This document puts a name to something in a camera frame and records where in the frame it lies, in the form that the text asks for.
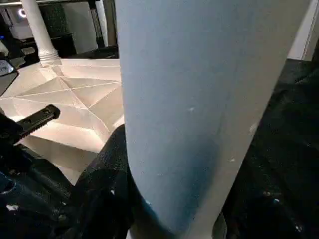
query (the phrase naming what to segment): black fabric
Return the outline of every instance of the black fabric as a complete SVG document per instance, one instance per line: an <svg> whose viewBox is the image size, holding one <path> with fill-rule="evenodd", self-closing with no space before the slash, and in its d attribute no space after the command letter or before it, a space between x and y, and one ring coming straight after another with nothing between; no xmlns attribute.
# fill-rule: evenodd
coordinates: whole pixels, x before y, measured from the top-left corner
<svg viewBox="0 0 319 239"><path fill-rule="evenodd" d="M74 186L70 202L63 209L66 215L71 215L68 229L57 227L51 238L86 239L105 235L105 238L125 239L132 220L129 180L122 125L112 133Z"/></svg>
<svg viewBox="0 0 319 239"><path fill-rule="evenodd" d="M319 68L288 60L223 209L240 238L319 237L318 92Z"/></svg>

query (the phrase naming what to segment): white column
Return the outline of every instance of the white column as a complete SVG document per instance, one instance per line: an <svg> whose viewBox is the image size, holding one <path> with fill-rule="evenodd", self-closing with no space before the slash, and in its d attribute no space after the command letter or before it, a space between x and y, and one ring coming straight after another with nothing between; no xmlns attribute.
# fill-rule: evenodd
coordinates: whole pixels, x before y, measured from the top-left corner
<svg viewBox="0 0 319 239"><path fill-rule="evenodd" d="M58 52L52 45L36 0L21 0L21 2L38 47L41 63L56 61L59 59Z"/></svg>
<svg viewBox="0 0 319 239"><path fill-rule="evenodd" d="M132 238L212 238L308 4L116 1Z"/></svg>

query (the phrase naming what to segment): cylindrical object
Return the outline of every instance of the cylindrical object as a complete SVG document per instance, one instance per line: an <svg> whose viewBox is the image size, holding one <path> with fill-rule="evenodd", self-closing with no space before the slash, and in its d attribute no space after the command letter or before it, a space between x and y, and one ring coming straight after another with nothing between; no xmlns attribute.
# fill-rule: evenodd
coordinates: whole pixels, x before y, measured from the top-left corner
<svg viewBox="0 0 319 239"><path fill-rule="evenodd" d="M21 0L24 12L29 22L41 63L47 63L59 58L54 49L49 33L44 24L40 9L36 0Z"/></svg>
<svg viewBox="0 0 319 239"><path fill-rule="evenodd" d="M308 4L117 0L139 238L211 239Z"/></svg>

